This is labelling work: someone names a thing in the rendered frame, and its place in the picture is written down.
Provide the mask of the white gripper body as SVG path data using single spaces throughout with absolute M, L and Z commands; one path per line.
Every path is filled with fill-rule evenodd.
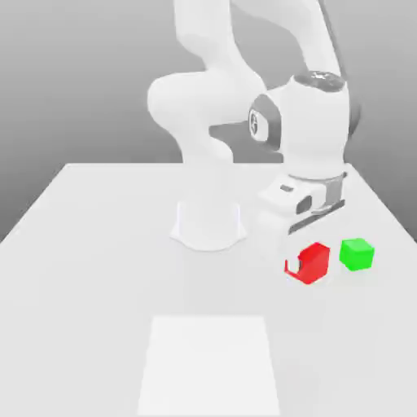
M 315 242 L 327 242 L 333 234 L 332 230 L 344 218 L 345 199 L 342 199 L 325 213 L 313 214 L 291 226 L 284 243 L 284 259 L 296 258 L 302 250 Z

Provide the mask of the small red cube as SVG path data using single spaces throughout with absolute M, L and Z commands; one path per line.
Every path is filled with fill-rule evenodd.
M 297 271 L 290 270 L 288 260 L 286 260 L 284 272 L 294 279 L 310 285 L 327 274 L 330 248 L 319 242 L 315 242 L 300 251 L 296 259 L 298 261 Z

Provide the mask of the small green cube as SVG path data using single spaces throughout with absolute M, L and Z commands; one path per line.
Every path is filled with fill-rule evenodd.
M 340 246 L 340 262 L 350 271 L 365 270 L 372 266 L 375 248 L 365 239 L 344 239 Z

